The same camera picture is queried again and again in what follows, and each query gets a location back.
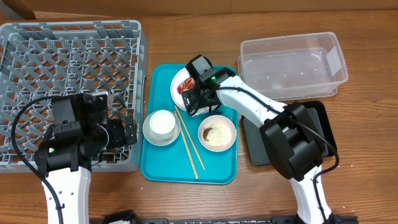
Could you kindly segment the grey shallow bowl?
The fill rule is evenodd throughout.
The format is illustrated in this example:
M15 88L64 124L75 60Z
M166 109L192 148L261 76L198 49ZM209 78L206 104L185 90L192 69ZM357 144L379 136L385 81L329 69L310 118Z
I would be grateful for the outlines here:
M155 145L155 146L166 146L166 145L169 145L169 144L173 143L173 142L178 138L178 135L180 134L180 129L181 129L180 123L179 123L179 121L178 121L177 116L176 116L174 113L171 112L171 113L174 115L174 117L175 117L175 124L176 124L175 129L174 129L174 134L173 134L173 136L172 136L170 139L163 139L163 140L161 140L161 139L155 139L155 138L153 138L153 137L150 135L149 120L150 120L150 117L151 117L152 113L151 113L151 114L145 119L145 121L144 121L143 128L142 128L143 133L144 133L144 137L145 137L151 144L153 144L153 145Z

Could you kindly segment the red snack wrapper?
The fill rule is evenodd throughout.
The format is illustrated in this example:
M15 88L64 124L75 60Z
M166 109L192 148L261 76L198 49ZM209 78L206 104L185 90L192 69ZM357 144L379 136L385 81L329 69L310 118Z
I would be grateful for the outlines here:
M177 92L181 95L184 91L196 88L196 83L193 78L187 78L177 86Z

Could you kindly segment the white paper cup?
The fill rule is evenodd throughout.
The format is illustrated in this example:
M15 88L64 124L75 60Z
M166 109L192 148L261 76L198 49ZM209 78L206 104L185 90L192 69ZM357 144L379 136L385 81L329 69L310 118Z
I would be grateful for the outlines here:
M150 135L155 139L170 139L175 126L175 117L167 110L153 112L149 120Z

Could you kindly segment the brown food scrap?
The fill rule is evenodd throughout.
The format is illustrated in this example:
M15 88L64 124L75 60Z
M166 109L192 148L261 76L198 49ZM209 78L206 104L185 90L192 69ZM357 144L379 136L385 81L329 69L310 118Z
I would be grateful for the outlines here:
M208 134L213 128L205 128L202 132L202 138L207 141L208 140Z

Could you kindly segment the pink bowl with rice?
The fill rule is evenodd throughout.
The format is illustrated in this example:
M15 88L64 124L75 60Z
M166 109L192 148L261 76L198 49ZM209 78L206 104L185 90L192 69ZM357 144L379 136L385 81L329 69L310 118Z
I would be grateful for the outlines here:
M200 123L198 138L209 151L223 152L235 143L236 127L227 117L212 115Z

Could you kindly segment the pile of rice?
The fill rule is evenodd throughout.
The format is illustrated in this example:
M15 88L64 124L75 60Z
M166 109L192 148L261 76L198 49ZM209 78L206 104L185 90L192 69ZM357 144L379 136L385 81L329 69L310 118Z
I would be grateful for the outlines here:
M220 121L212 121L205 128L213 128L208 134L208 140L204 140L207 147L225 147L229 143L231 134L226 124Z

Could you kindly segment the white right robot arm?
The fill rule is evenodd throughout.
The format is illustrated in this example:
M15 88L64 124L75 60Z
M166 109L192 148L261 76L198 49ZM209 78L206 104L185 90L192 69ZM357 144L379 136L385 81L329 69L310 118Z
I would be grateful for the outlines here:
M333 138L326 135L329 121L312 117L305 104L287 105L265 97L226 67L185 69L196 84L182 93L188 115L221 105L242 114L258 128L271 165L290 181L301 222L330 223L332 212L321 179L330 171L322 167L323 154L337 155Z

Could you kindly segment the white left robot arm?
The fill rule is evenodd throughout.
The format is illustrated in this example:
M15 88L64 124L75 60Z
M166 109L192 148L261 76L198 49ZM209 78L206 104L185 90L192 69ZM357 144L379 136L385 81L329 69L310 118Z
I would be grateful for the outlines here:
M44 188L48 222L88 223L92 160L107 149L137 142L132 116L109 119L113 96L107 91L58 96L51 100L54 122L35 152Z

